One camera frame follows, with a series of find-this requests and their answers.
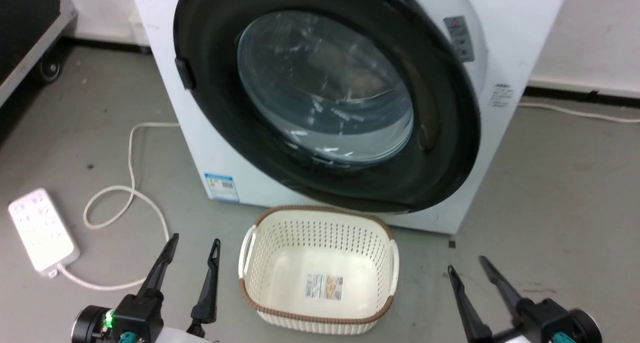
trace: white wall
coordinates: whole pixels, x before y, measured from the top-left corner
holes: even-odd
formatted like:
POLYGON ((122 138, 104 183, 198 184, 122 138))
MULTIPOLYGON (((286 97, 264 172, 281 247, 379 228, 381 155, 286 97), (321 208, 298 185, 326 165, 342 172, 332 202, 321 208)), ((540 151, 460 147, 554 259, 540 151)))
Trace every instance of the white wall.
MULTIPOLYGON (((73 0, 77 38, 148 45, 134 0, 73 0)), ((566 0, 530 85, 640 98, 640 0, 566 0)))

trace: teal connector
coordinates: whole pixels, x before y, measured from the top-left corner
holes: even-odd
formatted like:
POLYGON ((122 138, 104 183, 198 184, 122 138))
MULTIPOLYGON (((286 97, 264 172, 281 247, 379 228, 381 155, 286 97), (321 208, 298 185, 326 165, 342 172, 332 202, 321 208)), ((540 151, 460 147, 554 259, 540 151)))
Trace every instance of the teal connector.
POLYGON ((131 333, 130 331, 122 334, 122 336, 120 337, 120 340, 118 341, 118 343, 137 343, 138 341, 138 336, 135 335, 134 333, 131 333))
POLYGON ((553 343, 576 343, 573 339, 569 338, 567 334, 562 332, 556 333, 553 336, 553 343))

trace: green light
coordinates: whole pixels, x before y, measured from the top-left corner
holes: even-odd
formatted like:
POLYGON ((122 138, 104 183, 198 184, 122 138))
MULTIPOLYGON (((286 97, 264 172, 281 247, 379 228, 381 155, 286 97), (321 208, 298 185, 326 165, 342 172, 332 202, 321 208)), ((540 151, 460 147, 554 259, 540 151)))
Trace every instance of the green light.
POLYGON ((110 311, 107 311, 107 313, 104 315, 104 326, 112 329, 113 322, 114 322, 114 310, 111 309, 110 311))

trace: concrete floor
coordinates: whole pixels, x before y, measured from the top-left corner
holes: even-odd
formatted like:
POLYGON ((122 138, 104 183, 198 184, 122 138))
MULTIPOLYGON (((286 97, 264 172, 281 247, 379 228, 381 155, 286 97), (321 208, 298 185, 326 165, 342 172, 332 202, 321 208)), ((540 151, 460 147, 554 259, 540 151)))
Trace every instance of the concrete floor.
MULTIPOLYGON (((24 108, 16 124, 2 125, 10 134, 0 146, 0 202, 44 187, 80 247, 72 272, 101 284, 146 275, 163 245, 158 218, 146 204, 135 202, 121 221, 99 231, 84 227, 82 213, 98 190, 128 184, 131 127, 176 120, 153 58, 78 47, 56 83, 27 96, 2 111, 15 118, 7 111, 24 108)), ((560 104, 640 117, 632 109, 560 104)), ((170 231, 180 233, 162 289, 165 325, 189 326, 206 256, 220 238, 218 321, 205 328, 211 341, 460 343, 464 332, 448 264, 461 273, 478 313, 496 332, 507 327, 508 314, 478 255, 492 259, 523 295, 592 313, 606 341, 636 341, 638 137, 640 125, 518 109, 455 237, 457 248, 448 247, 446 236, 394 229, 402 264, 390 311, 367 334, 333 337, 272 327, 243 301, 238 249, 264 209, 208 200, 179 129, 147 129, 134 145, 138 188, 162 208, 170 231)), ((103 199, 91 218, 102 222, 125 200, 124 193, 103 199)), ((94 292, 62 276, 39 277, 6 211, 0 212, 0 256, 3 343, 68 342, 78 311, 90 304, 114 307, 125 294, 94 292)))

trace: front-loading washing machine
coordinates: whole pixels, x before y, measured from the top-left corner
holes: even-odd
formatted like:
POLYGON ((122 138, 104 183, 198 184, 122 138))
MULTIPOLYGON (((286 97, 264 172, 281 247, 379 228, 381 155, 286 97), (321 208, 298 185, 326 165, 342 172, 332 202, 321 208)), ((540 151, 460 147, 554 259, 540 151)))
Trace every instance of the front-loading washing machine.
POLYGON ((135 0, 214 200, 454 234, 563 0, 135 0))

